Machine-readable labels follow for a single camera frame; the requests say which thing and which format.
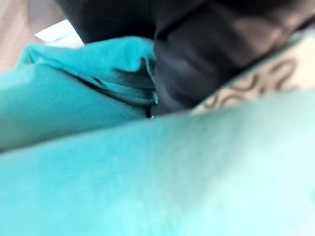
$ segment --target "turquoise fabric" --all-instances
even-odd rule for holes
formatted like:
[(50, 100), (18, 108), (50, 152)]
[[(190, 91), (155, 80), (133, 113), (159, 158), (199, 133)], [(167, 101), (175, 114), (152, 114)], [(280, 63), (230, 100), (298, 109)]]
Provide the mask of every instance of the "turquoise fabric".
[(114, 43), (31, 46), (0, 77), (0, 236), (313, 235), (313, 92), (144, 120), (152, 45), (110, 69)]
[(144, 118), (154, 62), (152, 42), (140, 38), (28, 46), (0, 76), (0, 151)]

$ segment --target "dark clothing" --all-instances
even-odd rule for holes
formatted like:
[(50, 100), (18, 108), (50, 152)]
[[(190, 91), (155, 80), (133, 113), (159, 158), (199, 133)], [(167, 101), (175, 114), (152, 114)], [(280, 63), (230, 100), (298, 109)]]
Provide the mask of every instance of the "dark clothing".
[(56, 0), (85, 43), (155, 40), (154, 114), (193, 108), (282, 46), (315, 0)]

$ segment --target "white object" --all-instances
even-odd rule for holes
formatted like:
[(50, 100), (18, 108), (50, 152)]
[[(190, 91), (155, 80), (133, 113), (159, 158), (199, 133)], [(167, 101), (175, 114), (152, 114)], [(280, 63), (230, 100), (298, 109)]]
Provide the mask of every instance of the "white object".
[(84, 45), (69, 20), (60, 21), (35, 36), (49, 46), (80, 48)]

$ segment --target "beige surface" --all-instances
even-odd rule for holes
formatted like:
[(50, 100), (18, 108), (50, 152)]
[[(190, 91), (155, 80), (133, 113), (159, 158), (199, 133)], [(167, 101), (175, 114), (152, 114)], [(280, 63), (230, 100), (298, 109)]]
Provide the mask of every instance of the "beige surface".
[(15, 65), (28, 43), (39, 42), (31, 32), (29, 20), (36, 31), (60, 19), (63, 16), (52, 0), (0, 0), (0, 72)]

